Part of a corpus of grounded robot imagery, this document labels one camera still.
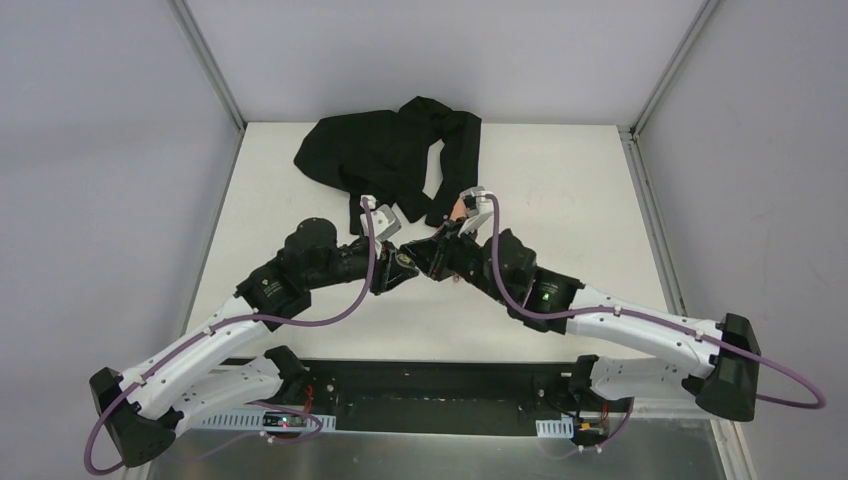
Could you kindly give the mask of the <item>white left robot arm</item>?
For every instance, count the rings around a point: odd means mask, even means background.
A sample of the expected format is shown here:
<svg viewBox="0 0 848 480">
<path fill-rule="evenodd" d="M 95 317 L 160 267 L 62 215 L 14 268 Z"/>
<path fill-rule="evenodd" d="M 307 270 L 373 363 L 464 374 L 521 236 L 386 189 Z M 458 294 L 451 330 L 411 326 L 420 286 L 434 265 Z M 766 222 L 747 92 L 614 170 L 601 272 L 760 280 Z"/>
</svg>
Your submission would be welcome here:
<svg viewBox="0 0 848 480">
<path fill-rule="evenodd" d="M 240 371 L 212 374 L 232 352 L 264 339 L 281 326 L 319 328 L 349 317 L 367 294 L 379 295 L 417 276 L 411 261 L 389 239 L 401 228 L 385 208 L 361 217 L 364 236 L 337 241 L 332 222 L 302 221 L 276 256 L 253 270 L 206 321 L 135 367 L 104 367 L 89 380 L 99 418 L 85 448 L 89 473 L 94 441 L 106 429 L 120 467 L 144 465 L 164 453 L 202 417 L 233 406 L 274 397 L 297 402 L 305 390 L 304 368 L 284 347 L 266 351 Z M 342 312 L 301 320 L 314 290 L 361 281 L 360 293 Z"/>
</svg>

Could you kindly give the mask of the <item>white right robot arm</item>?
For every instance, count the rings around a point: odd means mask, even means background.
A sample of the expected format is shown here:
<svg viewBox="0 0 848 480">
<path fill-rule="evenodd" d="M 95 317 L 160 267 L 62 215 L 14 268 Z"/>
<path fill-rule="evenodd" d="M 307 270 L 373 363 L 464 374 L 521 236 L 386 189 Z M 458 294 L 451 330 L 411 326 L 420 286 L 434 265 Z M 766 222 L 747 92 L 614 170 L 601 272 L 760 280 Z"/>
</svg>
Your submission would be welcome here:
<svg viewBox="0 0 848 480">
<path fill-rule="evenodd" d="M 457 276 L 503 304 L 510 317 L 542 332 L 592 337 L 641 352 L 631 360 L 578 358 L 567 386 L 583 410 L 630 397 L 692 398 L 709 414 L 755 417 L 761 350 L 751 322 L 675 316 L 628 303 L 573 277 L 538 266 L 510 230 L 478 244 L 457 222 L 400 248 L 435 281 Z"/>
</svg>

